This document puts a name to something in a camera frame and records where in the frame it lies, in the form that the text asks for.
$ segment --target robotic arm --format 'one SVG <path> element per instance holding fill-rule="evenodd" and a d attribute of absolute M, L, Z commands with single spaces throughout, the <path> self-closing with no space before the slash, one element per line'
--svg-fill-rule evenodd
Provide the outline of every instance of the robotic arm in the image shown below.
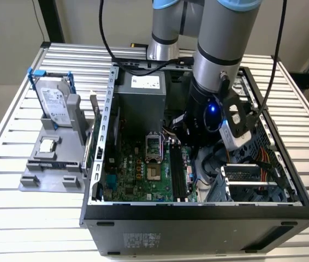
<path fill-rule="evenodd" d="M 203 2 L 154 0 L 147 58 L 178 58 L 179 34 L 196 36 L 200 25 L 186 111 L 172 128 L 184 144 L 202 147 L 222 137 L 227 149 L 234 150 L 251 138 L 255 124 L 231 87 L 262 0 Z M 233 106 L 237 113 L 231 113 Z"/>

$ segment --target black cable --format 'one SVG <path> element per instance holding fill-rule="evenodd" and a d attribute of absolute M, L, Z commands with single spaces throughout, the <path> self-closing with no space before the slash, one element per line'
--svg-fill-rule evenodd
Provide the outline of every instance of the black cable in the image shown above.
<path fill-rule="evenodd" d="M 206 186 L 210 186 L 210 184 L 204 182 L 202 179 L 198 178 L 197 181 L 198 181 L 198 180 L 199 180 L 200 182 L 202 182 L 202 184 L 204 184 L 204 185 L 206 185 Z"/>
<path fill-rule="evenodd" d="M 276 67 L 277 67 L 277 60 L 278 60 L 278 53 L 280 51 L 284 20 L 285 20 L 285 17 L 286 17 L 286 10 L 287 10 L 287 0 L 283 0 L 281 22 L 280 22 L 280 28 L 278 29 L 278 36 L 277 36 L 277 43 L 276 43 L 276 50 L 275 50 L 275 56 L 274 56 L 274 64 L 272 66 L 271 78 L 270 78 L 269 86 L 266 90 L 264 101 L 263 101 L 263 103 L 260 107 L 260 110 L 259 110 L 259 112 L 256 116 L 257 120 L 259 119 L 259 116 L 262 114 L 262 112 L 264 111 L 264 109 L 266 107 L 266 102 L 269 98 L 269 94 L 271 92 L 272 84 L 274 83 L 274 78 L 275 78 L 275 74 L 276 74 Z"/>
<path fill-rule="evenodd" d="M 102 38 L 102 42 L 104 43 L 106 49 L 107 49 L 107 52 L 110 54 L 111 58 L 117 63 L 117 65 L 122 68 L 124 71 L 132 74 L 132 75 L 135 75 L 135 76 L 145 76 L 145 75 L 150 75 L 158 70 L 160 70 L 161 68 L 167 66 L 168 64 L 171 64 L 171 63 L 176 63 L 179 61 L 179 59 L 171 59 L 169 61 L 166 61 L 164 62 L 163 64 L 160 64 L 158 67 L 152 69 L 152 70 L 149 70 L 145 73 L 139 73 L 139 72 L 134 72 L 134 71 L 131 71 L 129 70 L 128 68 L 126 68 L 125 66 L 123 66 L 121 64 L 121 60 L 117 57 L 115 57 L 115 55 L 112 53 L 107 41 L 106 41 L 106 37 L 105 37 L 105 33 L 104 33 L 104 26 L 103 26 L 103 23 L 102 23 L 102 14 L 103 14 L 103 9 L 104 9 L 104 0 L 100 0 L 100 6 L 99 6 L 99 29 L 100 29 L 100 34 L 101 34 L 101 38 Z"/>
<path fill-rule="evenodd" d="M 219 164 L 219 165 L 225 165 L 226 162 L 224 161 L 221 161 L 220 159 L 218 159 L 215 154 L 222 148 L 224 148 L 225 145 L 223 143 L 219 143 L 219 144 L 216 144 L 214 147 L 213 147 L 213 151 L 209 154 L 207 154 L 203 160 L 202 160 L 202 163 L 201 163 L 201 168 L 203 170 L 203 172 L 208 176 L 208 177 L 212 177 L 212 178 L 215 178 L 218 173 L 213 171 L 213 172 L 208 172 L 206 169 L 205 169 L 205 164 L 208 160 L 210 160 L 211 158 L 214 158 L 214 160 Z"/>
<path fill-rule="evenodd" d="M 39 26 L 39 30 L 41 32 L 41 35 L 43 37 L 43 41 L 45 42 L 45 37 L 44 37 L 44 34 L 43 34 L 43 30 L 41 29 L 41 26 L 40 26 L 40 23 L 39 23 L 39 20 L 38 20 L 38 17 L 37 17 L 37 11 L 35 9 L 35 4 L 34 4 L 34 0 L 32 0 L 32 4 L 33 4 L 33 9 L 34 9 L 34 14 L 35 14 L 35 19 L 37 20 L 37 24 Z"/>

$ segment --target slotted metal worktable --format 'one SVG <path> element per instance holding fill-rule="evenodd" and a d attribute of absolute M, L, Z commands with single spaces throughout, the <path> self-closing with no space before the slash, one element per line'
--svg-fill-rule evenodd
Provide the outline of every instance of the slotted metal worktable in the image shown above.
<path fill-rule="evenodd" d="M 113 49 L 118 57 L 145 58 L 145 50 Z M 182 51 L 181 55 L 192 55 Z M 248 56 L 249 67 L 262 94 L 267 89 L 273 60 Z M 52 44 L 40 49 L 33 69 L 72 71 L 81 107 L 92 117 L 90 90 L 104 104 L 110 57 L 103 47 Z M 278 62 L 268 100 L 270 114 L 309 193 L 309 104 Z M 0 261 L 108 261 L 100 257 L 87 229 L 79 227 L 82 194 L 19 192 L 26 160 L 41 129 L 41 109 L 27 78 L 24 79 L 0 123 Z M 309 261 L 309 228 L 270 253 L 250 254 L 261 261 Z M 239 260 L 241 257 L 137 257 L 129 260 Z"/>

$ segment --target wire bundle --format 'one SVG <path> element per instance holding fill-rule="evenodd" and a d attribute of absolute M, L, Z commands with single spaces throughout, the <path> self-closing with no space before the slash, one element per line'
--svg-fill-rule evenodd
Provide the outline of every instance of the wire bundle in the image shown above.
<path fill-rule="evenodd" d="M 259 153 L 258 153 L 256 160 L 270 164 L 269 154 L 266 152 L 266 150 L 263 149 L 263 147 L 260 147 L 260 150 L 259 150 Z M 268 173 L 261 168 L 260 169 L 260 181 L 266 182 L 267 176 L 268 176 Z"/>

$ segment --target power supply label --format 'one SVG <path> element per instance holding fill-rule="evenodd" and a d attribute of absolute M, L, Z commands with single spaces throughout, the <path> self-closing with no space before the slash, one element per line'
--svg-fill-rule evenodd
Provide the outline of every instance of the power supply label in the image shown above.
<path fill-rule="evenodd" d="M 160 89 L 159 75 L 132 76 L 132 88 Z"/>

